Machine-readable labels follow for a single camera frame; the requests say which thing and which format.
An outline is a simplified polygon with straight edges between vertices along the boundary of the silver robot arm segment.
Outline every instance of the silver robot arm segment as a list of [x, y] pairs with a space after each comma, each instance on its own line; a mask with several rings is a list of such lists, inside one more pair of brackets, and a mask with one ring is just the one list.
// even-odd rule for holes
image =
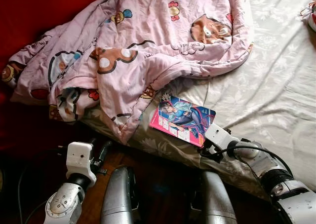
[[97, 173], [103, 175], [106, 171], [101, 169], [107, 147], [107, 141], [100, 152], [100, 156], [92, 157], [92, 143], [73, 142], [67, 149], [67, 181], [62, 184], [46, 203], [44, 224], [75, 224], [81, 215], [81, 204], [85, 192], [94, 186]]

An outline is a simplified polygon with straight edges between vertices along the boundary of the bed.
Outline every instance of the bed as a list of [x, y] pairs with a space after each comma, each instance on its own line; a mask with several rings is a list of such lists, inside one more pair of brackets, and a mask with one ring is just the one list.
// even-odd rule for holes
[[[180, 77], [156, 93], [128, 146], [201, 169], [263, 197], [249, 169], [238, 161], [220, 164], [197, 149], [149, 127], [162, 93], [215, 110], [215, 123], [235, 136], [254, 139], [279, 154], [296, 179], [316, 189], [316, 34], [299, 16], [310, 0], [250, 0], [255, 42], [247, 61], [207, 79]], [[82, 122], [118, 140], [104, 124], [100, 105], [84, 110]]]

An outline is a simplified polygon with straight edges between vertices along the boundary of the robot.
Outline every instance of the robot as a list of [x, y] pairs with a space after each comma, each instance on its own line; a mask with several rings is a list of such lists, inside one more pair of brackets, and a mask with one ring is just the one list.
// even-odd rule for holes
[[[265, 150], [261, 144], [238, 139], [216, 124], [205, 133], [207, 140], [201, 156], [218, 163], [224, 158], [238, 159], [247, 164], [264, 191], [269, 195], [284, 224], [314, 224], [316, 220], [316, 193], [301, 181], [294, 179], [286, 163]], [[86, 189], [96, 182], [107, 147], [104, 145], [98, 159], [91, 158], [92, 143], [69, 144], [67, 151], [68, 180], [48, 200], [45, 224], [75, 224], [81, 214]], [[132, 224], [139, 220], [135, 175], [131, 168], [116, 169], [109, 180], [104, 196], [101, 224]], [[199, 187], [191, 202], [191, 219], [199, 224], [236, 224], [234, 209], [219, 176], [203, 171]]]

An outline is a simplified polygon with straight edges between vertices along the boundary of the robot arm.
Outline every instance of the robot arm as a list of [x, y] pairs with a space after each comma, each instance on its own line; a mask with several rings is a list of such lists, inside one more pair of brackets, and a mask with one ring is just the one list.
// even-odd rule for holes
[[227, 151], [228, 158], [239, 159], [247, 164], [271, 198], [272, 205], [284, 223], [315, 223], [316, 193], [301, 181], [296, 181], [281, 159], [267, 153], [257, 142], [232, 137], [214, 123], [210, 125], [205, 136], [209, 140], [209, 146], [206, 147], [209, 154], [201, 155], [220, 162], [223, 158], [220, 151]]
[[77, 223], [85, 192], [96, 182], [95, 174], [106, 174], [101, 166], [110, 145], [110, 141], [103, 145], [98, 159], [92, 157], [92, 143], [73, 142], [68, 145], [67, 181], [47, 201], [44, 224]]

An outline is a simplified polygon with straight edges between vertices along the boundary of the anime character card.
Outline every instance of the anime character card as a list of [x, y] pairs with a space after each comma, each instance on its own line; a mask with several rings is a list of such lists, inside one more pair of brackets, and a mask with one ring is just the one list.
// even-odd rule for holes
[[150, 126], [174, 137], [202, 147], [205, 132], [216, 112], [177, 97], [164, 94]]

